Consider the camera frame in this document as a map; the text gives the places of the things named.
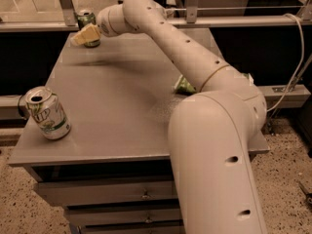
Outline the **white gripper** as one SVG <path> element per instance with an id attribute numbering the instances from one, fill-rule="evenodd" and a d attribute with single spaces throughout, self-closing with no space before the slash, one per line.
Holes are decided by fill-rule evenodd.
<path id="1" fill-rule="evenodd" d="M 84 45 L 100 39 L 100 30 L 108 37 L 120 35 L 124 26 L 121 5 L 113 5 L 101 10 L 97 15 L 97 25 L 89 23 L 70 38 L 74 46 Z"/>

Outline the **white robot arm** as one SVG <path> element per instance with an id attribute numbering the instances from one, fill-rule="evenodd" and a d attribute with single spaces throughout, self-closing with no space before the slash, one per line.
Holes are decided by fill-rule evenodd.
<path id="1" fill-rule="evenodd" d="M 186 234 L 267 234 L 249 158 L 266 118 L 263 93 L 224 59 L 166 20 L 153 0 L 124 0 L 71 39 L 148 35 L 195 88 L 175 108 L 168 136 Z"/>

